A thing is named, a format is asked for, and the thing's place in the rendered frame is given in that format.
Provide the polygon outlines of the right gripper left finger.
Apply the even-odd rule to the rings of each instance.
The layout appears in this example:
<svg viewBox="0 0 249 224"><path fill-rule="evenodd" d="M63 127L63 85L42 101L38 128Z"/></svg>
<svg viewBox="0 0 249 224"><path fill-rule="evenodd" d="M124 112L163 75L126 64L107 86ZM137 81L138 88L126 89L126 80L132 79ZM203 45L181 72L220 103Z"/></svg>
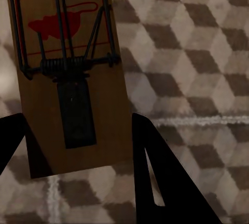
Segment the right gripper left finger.
<svg viewBox="0 0 249 224"><path fill-rule="evenodd" d="M22 113L0 118L0 175L24 136Z"/></svg>

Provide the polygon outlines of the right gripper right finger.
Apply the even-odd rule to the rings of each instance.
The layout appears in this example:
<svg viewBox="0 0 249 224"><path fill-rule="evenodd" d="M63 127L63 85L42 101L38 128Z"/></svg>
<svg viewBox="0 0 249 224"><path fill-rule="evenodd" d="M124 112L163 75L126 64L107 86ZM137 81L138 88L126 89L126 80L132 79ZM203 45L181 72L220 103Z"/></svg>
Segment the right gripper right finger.
<svg viewBox="0 0 249 224"><path fill-rule="evenodd" d="M131 118L136 224L223 224L153 123ZM154 202L145 149L165 206Z"/></svg>

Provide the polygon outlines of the mousetrap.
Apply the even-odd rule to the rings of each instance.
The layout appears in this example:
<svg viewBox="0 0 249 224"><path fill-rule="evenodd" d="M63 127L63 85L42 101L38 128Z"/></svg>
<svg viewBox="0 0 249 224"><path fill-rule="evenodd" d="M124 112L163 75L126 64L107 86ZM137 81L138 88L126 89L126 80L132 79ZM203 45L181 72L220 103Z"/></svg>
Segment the mousetrap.
<svg viewBox="0 0 249 224"><path fill-rule="evenodd" d="M133 162L112 0L8 0L31 179Z"/></svg>

